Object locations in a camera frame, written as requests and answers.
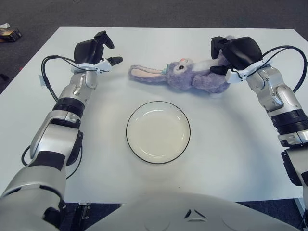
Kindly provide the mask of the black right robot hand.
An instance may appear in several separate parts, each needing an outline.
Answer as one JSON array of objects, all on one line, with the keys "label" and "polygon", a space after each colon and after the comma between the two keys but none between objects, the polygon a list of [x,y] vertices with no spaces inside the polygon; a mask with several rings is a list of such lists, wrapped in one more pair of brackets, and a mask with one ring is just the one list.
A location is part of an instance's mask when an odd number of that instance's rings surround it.
[{"label": "black right robot hand", "polygon": [[217,59],[220,53],[227,63],[210,67],[210,71],[218,75],[225,75],[228,69],[244,70],[262,60],[261,49],[251,37],[230,40],[220,36],[213,37],[211,39],[212,59]]}]

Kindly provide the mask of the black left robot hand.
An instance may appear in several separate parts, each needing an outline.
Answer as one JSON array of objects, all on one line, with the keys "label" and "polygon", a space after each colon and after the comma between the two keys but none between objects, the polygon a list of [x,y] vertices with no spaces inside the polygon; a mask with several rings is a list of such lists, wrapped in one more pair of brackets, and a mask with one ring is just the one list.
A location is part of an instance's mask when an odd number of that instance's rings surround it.
[{"label": "black left robot hand", "polygon": [[123,58],[103,58],[104,45],[109,49],[115,46],[106,31],[98,32],[93,39],[78,43],[74,50],[75,69],[109,72],[112,66],[123,62]]}]

